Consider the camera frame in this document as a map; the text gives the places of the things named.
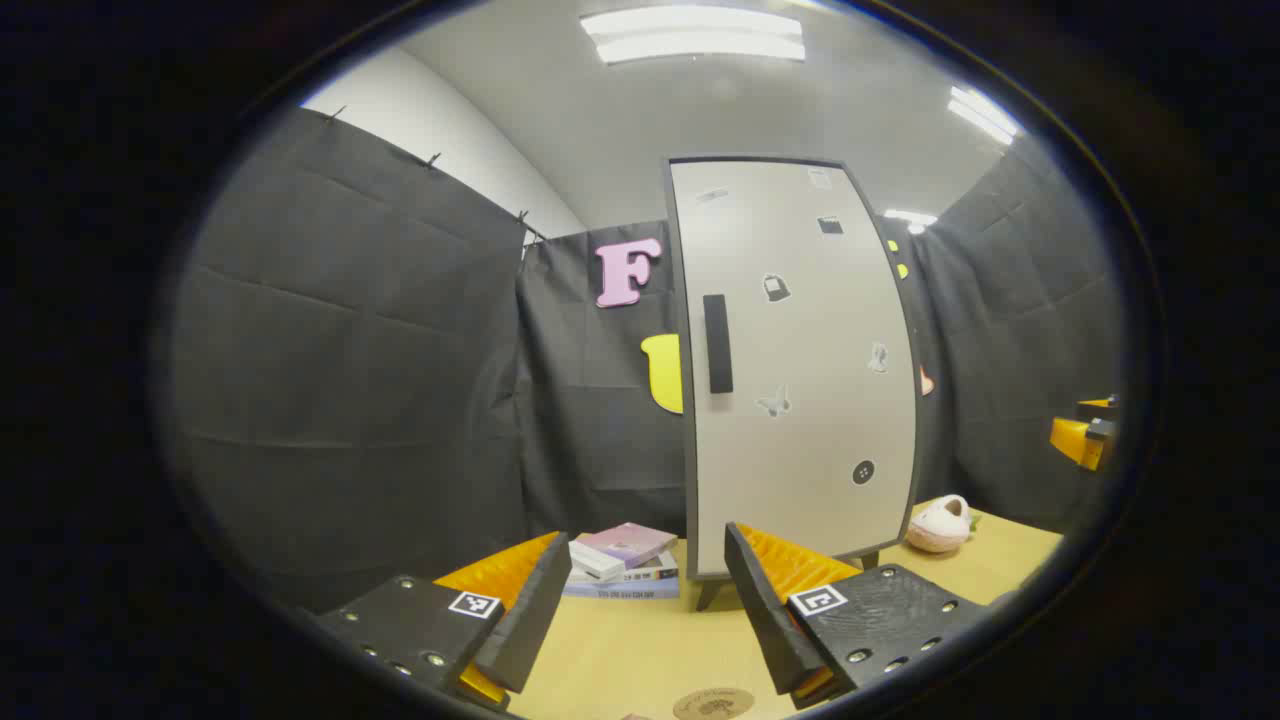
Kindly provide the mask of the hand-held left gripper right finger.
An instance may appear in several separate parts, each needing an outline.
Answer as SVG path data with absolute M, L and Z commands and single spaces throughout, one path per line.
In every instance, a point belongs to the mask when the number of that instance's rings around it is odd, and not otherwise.
M 923 666 L 991 614 L 901 565 L 855 568 L 737 521 L 724 564 L 774 689 L 797 710 Z

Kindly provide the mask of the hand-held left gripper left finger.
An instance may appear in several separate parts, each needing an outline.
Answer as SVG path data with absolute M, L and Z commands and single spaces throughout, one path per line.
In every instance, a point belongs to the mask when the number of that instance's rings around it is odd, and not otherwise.
M 570 541 L 550 532 L 436 579 L 396 575 L 315 626 L 402 684 L 504 711 L 525 691 L 561 603 Z

